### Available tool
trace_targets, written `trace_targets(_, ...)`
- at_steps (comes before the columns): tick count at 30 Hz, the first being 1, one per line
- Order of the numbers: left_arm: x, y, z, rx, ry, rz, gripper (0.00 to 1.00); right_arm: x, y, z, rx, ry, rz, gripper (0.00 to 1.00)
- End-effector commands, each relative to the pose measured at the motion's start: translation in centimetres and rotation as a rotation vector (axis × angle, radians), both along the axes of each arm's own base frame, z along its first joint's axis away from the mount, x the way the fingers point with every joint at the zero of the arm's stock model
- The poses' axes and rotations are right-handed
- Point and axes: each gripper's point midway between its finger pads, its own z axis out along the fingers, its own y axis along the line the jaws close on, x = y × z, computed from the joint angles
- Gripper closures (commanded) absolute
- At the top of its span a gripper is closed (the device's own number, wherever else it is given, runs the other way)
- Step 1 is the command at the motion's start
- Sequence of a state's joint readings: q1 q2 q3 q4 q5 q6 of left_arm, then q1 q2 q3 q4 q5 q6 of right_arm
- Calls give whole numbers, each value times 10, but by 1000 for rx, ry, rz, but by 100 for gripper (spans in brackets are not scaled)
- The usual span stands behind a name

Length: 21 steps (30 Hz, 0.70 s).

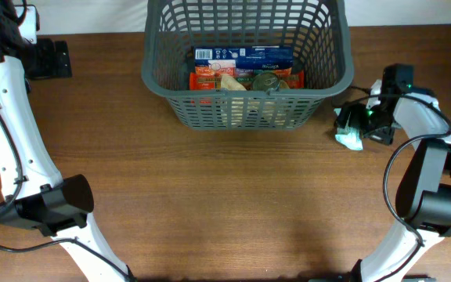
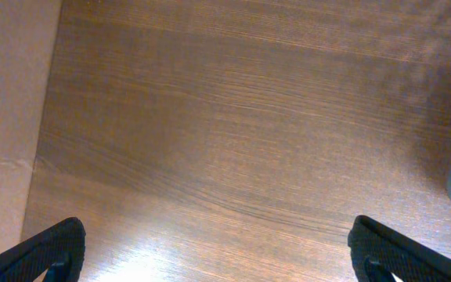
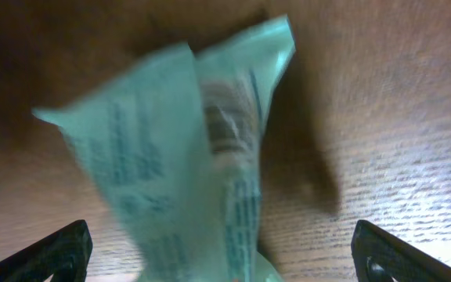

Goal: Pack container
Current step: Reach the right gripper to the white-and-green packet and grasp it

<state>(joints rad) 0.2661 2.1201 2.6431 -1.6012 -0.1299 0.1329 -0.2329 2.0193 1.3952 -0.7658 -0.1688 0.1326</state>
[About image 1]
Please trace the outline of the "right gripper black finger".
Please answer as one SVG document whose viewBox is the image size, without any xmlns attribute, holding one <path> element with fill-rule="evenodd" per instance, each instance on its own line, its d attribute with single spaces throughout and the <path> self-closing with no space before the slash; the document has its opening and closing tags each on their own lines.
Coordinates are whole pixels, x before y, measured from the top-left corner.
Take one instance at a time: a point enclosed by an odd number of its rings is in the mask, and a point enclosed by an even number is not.
<svg viewBox="0 0 451 282">
<path fill-rule="evenodd" d="M 345 103 L 339 108 L 337 119 L 334 122 L 337 134 L 349 135 L 355 133 L 362 135 L 366 127 L 366 106 L 361 103 Z"/>
<path fill-rule="evenodd" d="M 371 139 L 374 142 L 389 146 L 394 140 L 394 129 L 392 127 L 377 128 L 363 133 L 365 139 Z"/>
</svg>

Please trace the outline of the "light green packet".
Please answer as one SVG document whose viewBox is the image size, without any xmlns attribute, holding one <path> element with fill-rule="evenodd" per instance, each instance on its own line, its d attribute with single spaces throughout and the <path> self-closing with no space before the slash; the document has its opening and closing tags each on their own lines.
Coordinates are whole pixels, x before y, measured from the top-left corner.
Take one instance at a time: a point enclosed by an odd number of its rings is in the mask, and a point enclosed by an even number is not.
<svg viewBox="0 0 451 282">
<path fill-rule="evenodd" d="M 334 113 L 337 115 L 339 113 L 339 108 L 334 108 Z M 337 142 L 347 147 L 350 150 L 361 151 L 363 150 L 363 141 L 361 137 L 355 133 L 351 133 L 349 135 L 339 135 L 337 131 L 334 135 Z"/>
</svg>

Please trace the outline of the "small tin can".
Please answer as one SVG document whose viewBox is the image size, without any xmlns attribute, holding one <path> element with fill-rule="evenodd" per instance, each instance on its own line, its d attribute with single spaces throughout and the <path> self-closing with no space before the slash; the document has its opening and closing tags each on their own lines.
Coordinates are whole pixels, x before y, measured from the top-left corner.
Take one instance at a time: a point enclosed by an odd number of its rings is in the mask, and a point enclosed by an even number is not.
<svg viewBox="0 0 451 282">
<path fill-rule="evenodd" d="M 271 72 L 263 72 L 254 77 L 251 84 L 253 91 L 269 91 L 277 89 L 280 86 L 280 78 L 277 74 Z"/>
</svg>

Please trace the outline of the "beige food pouch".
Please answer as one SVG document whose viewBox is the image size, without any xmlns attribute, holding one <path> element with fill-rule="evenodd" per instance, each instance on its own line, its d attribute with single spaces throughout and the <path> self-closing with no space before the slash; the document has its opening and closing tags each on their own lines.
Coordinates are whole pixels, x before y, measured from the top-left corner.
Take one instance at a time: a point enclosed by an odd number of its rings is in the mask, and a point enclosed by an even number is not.
<svg viewBox="0 0 451 282">
<path fill-rule="evenodd" d="M 217 128 L 293 128 L 295 102 L 253 96 L 216 98 L 212 121 Z"/>
</svg>

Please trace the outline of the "dark blue cardboard box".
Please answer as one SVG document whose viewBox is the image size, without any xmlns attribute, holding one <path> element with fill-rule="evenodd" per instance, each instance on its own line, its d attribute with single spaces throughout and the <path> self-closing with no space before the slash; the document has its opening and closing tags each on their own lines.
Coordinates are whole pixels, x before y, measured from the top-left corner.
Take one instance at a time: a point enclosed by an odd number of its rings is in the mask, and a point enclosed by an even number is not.
<svg viewBox="0 0 451 282">
<path fill-rule="evenodd" d="M 260 71 L 278 71 L 289 74 L 294 65 L 291 47 L 196 47 L 194 72 L 201 76 L 233 77 L 253 75 Z"/>
</svg>

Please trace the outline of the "San Remo spaghetti packet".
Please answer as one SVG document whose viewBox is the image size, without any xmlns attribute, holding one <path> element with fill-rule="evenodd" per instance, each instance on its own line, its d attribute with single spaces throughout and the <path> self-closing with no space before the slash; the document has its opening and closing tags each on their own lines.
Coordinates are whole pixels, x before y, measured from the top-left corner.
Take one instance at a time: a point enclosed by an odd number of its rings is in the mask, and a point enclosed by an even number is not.
<svg viewBox="0 0 451 282">
<path fill-rule="evenodd" d="M 278 81 L 273 82 L 271 85 L 267 85 L 264 78 L 234 78 L 228 74 L 212 78 L 191 73 L 189 79 L 191 90 L 260 91 L 269 89 L 303 89 L 305 86 L 305 73 L 303 71 L 297 74 L 280 74 Z"/>
</svg>

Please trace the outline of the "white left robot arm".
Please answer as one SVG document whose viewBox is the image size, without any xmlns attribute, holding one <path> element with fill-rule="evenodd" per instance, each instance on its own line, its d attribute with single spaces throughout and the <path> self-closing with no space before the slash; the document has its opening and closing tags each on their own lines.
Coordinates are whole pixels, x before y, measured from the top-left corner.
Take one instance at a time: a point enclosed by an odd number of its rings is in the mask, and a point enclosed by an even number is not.
<svg viewBox="0 0 451 282">
<path fill-rule="evenodd" d="M 42 141 L 30 83 L 68 78 L 72 70 L 67 43 L 38 38 L 39 28 L 35 6 L 0 1 L 0 224 L 61 245 L 90 281 L 132 281 L 96 224 L 87 179 L 62 177 Z"/>
</svg>

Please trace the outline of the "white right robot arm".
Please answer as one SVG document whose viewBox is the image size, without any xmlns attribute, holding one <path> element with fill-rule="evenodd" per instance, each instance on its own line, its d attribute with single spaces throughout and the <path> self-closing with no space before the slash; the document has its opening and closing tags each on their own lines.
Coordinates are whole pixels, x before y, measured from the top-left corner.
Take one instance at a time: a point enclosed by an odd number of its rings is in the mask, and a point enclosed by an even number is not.
<svg viewBox="0 0 451 282">
<path fill-rule="evenodd" d="M 451 237 L 451 120 L 434 92 L 413 83 L 413 66 L 392 64 L 365 96 L 335 106 L 337 139 L 390 145 L 395 131 L 408 139 L 391 155 L 382 180 L 395 221 L 378 247 L 360 259 L 346 281 L 406 281 L 430 248 Z"/>
</svg>

